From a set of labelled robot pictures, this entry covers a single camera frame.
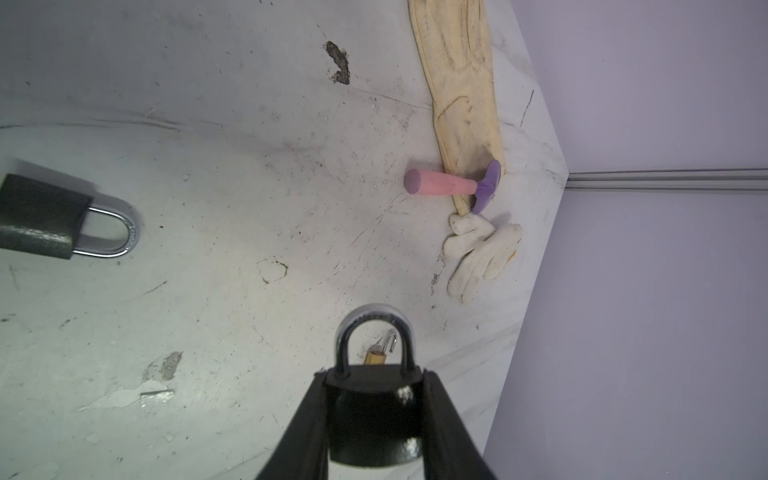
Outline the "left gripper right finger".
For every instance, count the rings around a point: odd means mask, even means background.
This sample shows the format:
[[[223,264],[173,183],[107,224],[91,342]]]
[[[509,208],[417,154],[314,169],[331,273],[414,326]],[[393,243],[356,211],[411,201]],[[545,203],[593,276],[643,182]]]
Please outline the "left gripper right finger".
[[[424,478],[495,479],[435,372],[424,372],[422,394]]]

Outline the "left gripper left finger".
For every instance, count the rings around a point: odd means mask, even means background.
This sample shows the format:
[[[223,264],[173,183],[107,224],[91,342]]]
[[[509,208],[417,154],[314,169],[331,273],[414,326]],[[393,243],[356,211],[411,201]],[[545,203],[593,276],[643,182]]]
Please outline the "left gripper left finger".
[[[328,478],[328,395],[325,372],[316,373],[257,480]]]

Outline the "brass padlock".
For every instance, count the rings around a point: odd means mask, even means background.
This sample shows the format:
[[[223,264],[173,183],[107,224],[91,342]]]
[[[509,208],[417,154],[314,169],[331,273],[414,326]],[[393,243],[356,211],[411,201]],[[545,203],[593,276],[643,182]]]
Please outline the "brass padlock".
[[[395,329],[387,331],[376,343],[371,345],[366,353],[364,365],[383,365],[387,357],[394,352],[398,341],[398,333]]]

